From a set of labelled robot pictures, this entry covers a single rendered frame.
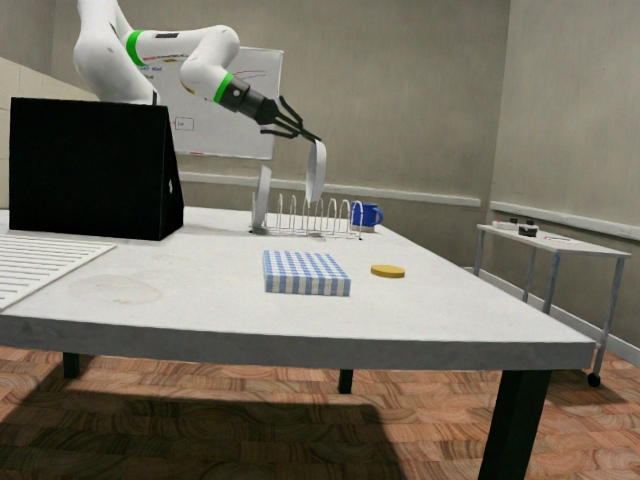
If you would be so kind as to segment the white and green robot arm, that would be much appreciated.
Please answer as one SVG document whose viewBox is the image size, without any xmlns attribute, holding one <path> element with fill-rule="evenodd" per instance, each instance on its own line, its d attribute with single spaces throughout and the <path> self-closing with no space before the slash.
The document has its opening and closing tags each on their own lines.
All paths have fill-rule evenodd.
<svg viewBox="0 0 640 480">
<path fill-rule="evenodd" d="M 116 0 L 78 0 L 77 8 L 82 25 L 73 62 L 100 101 L 160 105 L 136 67 L 185 61 L 180 80 L 188 92 L 239 110 L 251 85 L 225 71 L 240 46 L 231 28 L 133 31 Z"/>
</svg>

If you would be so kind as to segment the silver wire dish rack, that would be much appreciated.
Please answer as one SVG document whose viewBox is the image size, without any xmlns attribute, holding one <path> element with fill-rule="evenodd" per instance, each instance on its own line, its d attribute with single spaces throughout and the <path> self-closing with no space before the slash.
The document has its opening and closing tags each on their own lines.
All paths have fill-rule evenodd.
<svg viewBox="0 0 640 480">
<path fill-rule="evenodd" d="M 316 207 L 316 210 L 315 210 L 314 230 L 313 230 L 313 229 L 308 229 L 309 211 L 310 211 L 310 210 L 308 210 L 307 228 L 306 228 L 306 229 L 303 229 L 303 218 L 304 218 L 304 207 L 305 207 L 305 206 L 303 206 L 303 215 L 302 215 L 302 226 L 301 226 L 301 229 L 294 228 L 294 225 L 295 225 L 295 213 L 296 213 L 296 209 L 294 209 L 293 228 L 290 228 L 292 205 L 291 205 L 291 207 L 290 207 L 289 228 L 281 227 L 282 207 L 281 207 L 281 210 L 280 210 L 280 222 L 279 222 L 279 227 L 277 227 L 277 226 L 278 226 L 279 204 L 278 204 L 278 210 L 277 210 L 277 223 L 276 223 L 276 227 L 270 227 L 270 226 L 267 226 L 267 216 L 268 216 L 268 206 L 267 206 L 267 210 L 265 211 L 266 223 L 265 223 L 265 216 L 264 216 L 264 226 L 258 226 L 258 227 L 263 227 L 263 228 L 265 228 L 265 229 L 257 229 L 257 228 L 253 228 L 253 216 L 254 216 L 255 192 L 254 192 L 253 194 L 254 194 L 254 195 L 253 195 L 253 202 L 252 202 L 253 210 L 252 210 L 252 214 L 251 214 L 252 223 L 251 223 L 251 225 L 246 226 L 246 231 L 247 231 L 247 232 L 249 232 L 249 233 L 256 232 L 256 233 L 286 234 L 286 235 L 300 235 L 300 236 L 315 236 L 315 237 L 345 238 L 345 239 L 358 239 L 358 240 L 360 240 L 360 241 L 362 241 L 362 240 L 364 239 L 364 238 L 362 238 L 362 237 L 360 236 L 360 234 L 361 234 L 361 225 L 362 225 L 362 216 L 363 216 L 363 214 L 361 214 L 361 222 L 360 222 L 360 231 L 359 231 L 359 236 L 358 236 L 358 234 L 356 234 L 355 232 L 351 232 L 351 231 L 352 231 L 352 222 L 353 222 L 353 212 L 354 212 L 354 210 L 352 210 L 352 219 L 351 219 L 351 228 L 350 228 L 350 232 L 348 232 L 348 224 L 349 224 L 349 215 L 350 215 L 350 213 L 348 213 L 348 221 L 347 221 L 347 230 L 346 230 L 346 232 L 341 232 L 341 231 L 339 231 L 339 230 L 340 230 L 340 220 L 341 220 L 341 210 L 342 210 L 342 209 L 340 209 L 340 217 L 339 217 L 339 227 L 338 227 L 338 231 L 335 231 L 336 212 L 335 212 L 335 218 L 334 218 L 334 228 L 333 228 L 333 231 L 327 231 L 327 228 L 328 228 L 328 217 L 329 217 L 329 208 L 328 208 L 328 214 L 327 214 L 327 225 L 326 225 L 326 230 L 321 230 L 321 228 L 322 228 L 322 217 L 323 217 L 323 211 L 322 211 L 322 213 L 321 213 L 320 230 L 315 230 L 317 207 Z M 248 227 L 250 227 L 250 228 L 248 228 Z M 248 228 L 248 229 L 251 229 L 251 230 L 249 230 L 249 231 L 248 231 L 248 229 L 247 229 L 247 228 Z M 267 229 L 267 228 L 277 228 L 277 229 L 279 229 L 279 230 L 272 230 L 272 229 Z M 286 231 L 286 230 L 280 230 L 280 229 L 292 229 L 293 231 Z M 262 231 L 252 231 L 252 230 L 265 230 L 265 232 L 262 232 Z M 306 232 L 294 231 L 294 230 L 306 230 Z M 277 232 L 266 232 L 266 231 L 279 231 L 279 233 L 277 233 Z M 292 233 L 280 233 L 280 231 L 281 231 L 281 232 L 292 232 L 293 234 L 292 234 Z M 320 231 L 320 233 L 308 232 L 308 231 Z M 294 232 L 295 232 L 295 233 L 306 233 L 306 234 L 294 234 Z M 321 233 L 321 232 L 333 232 L 333 234 L 330 234 L 330 233 Z M 335 232 L 335 233 L 346 233 L 346 235 L 344 235 L 344 234 L 334 234 L 334 232 Z M 307 235 L 307 233 L 310 233 L 310 234 L 319 234 L 319 235 Z M 348 233 L 349 233 L 349 234 L 351 234 L 351 235 L 347 235 Z M 321 236 L 321 234 L 325 234 L 325 235 L 333 235 L 333 236 Z M 355 235 L 353 235 L 353 234 L 355 234 Z M 334 235 L 346 236 L 346 237 L 335 237 Z M 353 236 L 353 237 L 359 237 L 359 238 L 350 238 L 350 237 L 347 237 L 347 236 Z"/>
</svg>

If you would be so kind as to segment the white ribbed draining mat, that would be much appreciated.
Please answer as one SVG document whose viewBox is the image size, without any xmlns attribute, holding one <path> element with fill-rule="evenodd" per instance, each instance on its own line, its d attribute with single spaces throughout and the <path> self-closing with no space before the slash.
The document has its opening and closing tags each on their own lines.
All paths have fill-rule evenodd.
<svg viewBox="0 0 640 480">
<path fill-rule="evenodd" d="M 117 247 L 114 243 L 0 235 L 0 313 Z"/>
</svg>

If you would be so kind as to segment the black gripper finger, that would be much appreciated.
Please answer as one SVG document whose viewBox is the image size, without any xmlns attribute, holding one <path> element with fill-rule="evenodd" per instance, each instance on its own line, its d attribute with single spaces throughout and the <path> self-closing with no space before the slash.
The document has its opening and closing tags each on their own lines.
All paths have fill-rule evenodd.
<svg viewBox="0 0 640 480">
<path fill-rule="evenodd" d="M 269 106 L 268 110 L 271 111 L 272 113 L 276 114 L 278 118 L 282 119 L 283 121 L 287 122 L 288 124 L 293 125 L 294 127 L 296 127 L 296 129 L 300 130 L 301 132 L 307 134 L 308 136 L 312 137 L 313 139 L 316 139 L 317 141 L 321 142 L 321 138 L 315 136 L 314 134 L 306 131 L 306 126 L 303 125 L 303 119 L 285 102 L 284 97 L 282 95 L 280 95 L 278 98 L 274 99 L 276 103 L 278 103 L 279 105 L 281 104 L 285 110 L 298 122 L 296 123 L 295 121 L 293 121 L 292 119 L 288 118 L 287 116 L 285 116 L 284 114 L 282 114 L 281 112 L 279 112 L 278 110 L 276 110 L 275 108 Z"/>
<path fill-rule="evenodd" d="M 279 132 L 279 131 L 275 131 L 275 130 L 271 130 L 271 129 L 267 129 L 267 127 L 264 127 L 263 125 L 260 125 L 260 134 L 271 134 L 271 135 L 275 135 L 275 136 L 280 136 L 280 137 L 284 137 L 284 138 L 288 138 L 288 139 L 293 139 L 294 137 L 297 137 L 298 139 L 301 137 L 306 138 L 307 140 L 313 142 L 314 144 L 316 144 L 315 139 L 311 138 L 310 136 L 306 135 L 305 133 L 298 131 L 288 125 L 286 125 L 285 123 L 265 114 L 264 118 L 273 122 L 273 124 L 286 129 L 287 131 L 291 132 L 292 134 L 288 134 L 288 133 L 284 133 L 284 132 Z"/>
</svg>

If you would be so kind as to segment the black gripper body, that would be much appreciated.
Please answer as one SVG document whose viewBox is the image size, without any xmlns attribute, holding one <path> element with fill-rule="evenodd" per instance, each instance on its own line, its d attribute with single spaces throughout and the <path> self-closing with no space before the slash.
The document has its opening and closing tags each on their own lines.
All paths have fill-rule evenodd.
<svg viewBox="0 0 640 480">
<path fill-rule="evenodd" d="M 277 115 L 268 110 L 269 106 L 279 111 L 273 98 L 267 98 L 250 88 L 238 112 L 256 121 L 258 125 L 270 125 L 273 124 L 273 122 L 265 119 L 264 115 L 267 114 L 275 119 Z"/>
</svg>

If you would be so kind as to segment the blue and white checked towel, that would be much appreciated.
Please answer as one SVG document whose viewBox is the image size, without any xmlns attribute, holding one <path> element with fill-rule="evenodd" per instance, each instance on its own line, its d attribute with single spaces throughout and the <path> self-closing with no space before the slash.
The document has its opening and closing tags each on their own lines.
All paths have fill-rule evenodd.
<svg viewBox="0 0 640 480">
<path fill-rule="evenodd" d="M 262 261 L 265 292 L 350 296 L 351 279 L 330 254 L 263 250 Z"/>
</svg>

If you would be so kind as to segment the blue mug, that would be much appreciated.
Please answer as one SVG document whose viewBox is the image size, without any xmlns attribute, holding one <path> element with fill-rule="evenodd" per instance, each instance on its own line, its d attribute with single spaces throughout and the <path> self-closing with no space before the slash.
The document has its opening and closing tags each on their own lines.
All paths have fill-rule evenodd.
<svg viewBox="0 0 640 480">
<path fill-rule="evenodd" d="M 372 233 L 375 231 L 375 225 L 379 225 L 382 222 L 383 214 L 379 209 L 377 209 L 377 204 L 372 205 L 373 203 L 366 203 L 366 202 L 361 202 L 361 203 L 362 203 L 363 213 L 361 213 L 360 203 L 356 202 L 354 209 L 353 209 L 353 206 L 355 203 L 354 202 L 351 203 L 349 229 L 351 228 L 352 210 L 354 210 L 352 231 L 357 231 L 357 232 L 360 231 L 361 214 L 363 214 L 361 232 Z M 376 223 L 377 213 L 379 214 L 379 220 Z"/>
</svg>

